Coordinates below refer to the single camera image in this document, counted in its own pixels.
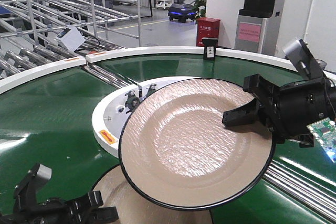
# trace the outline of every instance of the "wire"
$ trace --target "wire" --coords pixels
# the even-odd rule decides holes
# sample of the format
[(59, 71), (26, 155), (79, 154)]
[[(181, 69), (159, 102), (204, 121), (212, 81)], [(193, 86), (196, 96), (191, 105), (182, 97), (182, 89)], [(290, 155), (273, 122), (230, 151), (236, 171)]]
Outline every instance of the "wire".
[(88, 37), (92, 37), (93, 39), (95, 39), (98, 42), (98, 45), (92, 46), (92, 47), (84, 47), (84, 48), (82, 47), (80, 49), (75, 50), (75, 52), (80, 52), (80, 51), (85, 51), (85, 50), (92, 50), (92, 49), (95, 49), (95, 48), (97, 48), (97, 47), (100, 46), (100, 40), (97, 37), (95, 37), (95, 36), (93, 36), (91, 34), (87, 34), (87, 35), (88, 35)]
[(335, 83), (334, 83), (334, 81), (332, 80), (332, 79), (330, 79), (330, 78), (324, 78), (324, 91), (325, 91), (325, 96), (328, 98), (328, 101), (329, 101), (329, 103), (330, 103), (330, 106), (331, 106), (331, 108), (332, 108), (332, 111), (334, 112), (334, 115), (335, 115), (335, 119), (334, 119), (334, 122), (336, 123), (336, 111), (335, 111), (335, 108), (334, 108), (334, 106), (332, 105), (332, 103), (331, 103), (331, 100), (330, 100), (330, 97), (329, 97), (329, 95), (328, 95), (328, 91), (327, 91), (327, 82), (326, 82), (326, 80), (329, 80), (333, 85), (334, 85), (334, 87), (336, 87), (335, 86)]

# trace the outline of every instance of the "orange label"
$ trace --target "orange label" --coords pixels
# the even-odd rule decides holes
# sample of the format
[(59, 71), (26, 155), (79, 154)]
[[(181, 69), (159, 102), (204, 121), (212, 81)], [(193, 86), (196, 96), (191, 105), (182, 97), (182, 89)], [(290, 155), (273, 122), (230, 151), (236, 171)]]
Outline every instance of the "orange label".
[(109, 144), (114, 144), (117, 142), (117, 140), (106, 130), (101, 130), (99, 133)]
[(105, 54), (105, 52), (96, 52), (95, 54), (93, 54), (93, 55), (104, 55)]
[(72, 61), (72, 60), (78, 60), (79, 58), (78, 57), (75, 57), (75, 58), (70, 58), (70, 59), (67, 59), (67, 60), (64, 60), (64, 61)]

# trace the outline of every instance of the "ceramic plate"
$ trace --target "ceramic plate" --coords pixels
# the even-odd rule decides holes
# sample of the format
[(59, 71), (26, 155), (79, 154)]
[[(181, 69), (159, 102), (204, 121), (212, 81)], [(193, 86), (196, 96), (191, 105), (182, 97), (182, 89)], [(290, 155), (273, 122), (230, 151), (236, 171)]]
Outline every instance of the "ceramic plate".
[(156, 204), (203, 209), (246, 192), (274, 152), (259, 122), (226, 129), (223, 112), (251, 101), (241, 87), (217, 79), (166, 86), (133, 111), (119, 157), (129, 183)]
[(160, 207), (141, 197), (126, 181), (120, 166), (107, 172), (94, 186), (102, 194), (104, 207), (115, 206), (115, 224), (212, 224), (209, 210), (177, 211)]

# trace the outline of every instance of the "pink sign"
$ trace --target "pink sign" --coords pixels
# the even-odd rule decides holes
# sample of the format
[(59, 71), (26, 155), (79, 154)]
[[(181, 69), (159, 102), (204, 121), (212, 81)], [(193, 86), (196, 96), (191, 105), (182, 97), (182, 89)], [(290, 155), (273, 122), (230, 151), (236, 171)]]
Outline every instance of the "pink sign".
[(259, 42), (261, 25), (240, 23), (238, 39)]

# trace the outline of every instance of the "cable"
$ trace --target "cable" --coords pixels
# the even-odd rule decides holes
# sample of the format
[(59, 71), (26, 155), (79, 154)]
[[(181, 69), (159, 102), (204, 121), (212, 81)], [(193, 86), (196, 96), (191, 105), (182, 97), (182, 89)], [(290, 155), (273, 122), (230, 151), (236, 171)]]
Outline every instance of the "cable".
[(93, 39), (95, 39), (98, 42), (98, 45), (92, 46), (92, 47), (80, 48), (80, 49), (75, 50), (75, 52), (80, 52), (80, 51), (85, 51), (85, 50), (92, 50), (92, 49), (95, 49), (95, 48), (97, 48), (97, 47), (100, 46), (100, 40), (97, 37), (95, 37), (95, 36), (93, 36), (91, 34), (87, 34), (87, 35), (88, 35), (88, 37), (92, 37)]

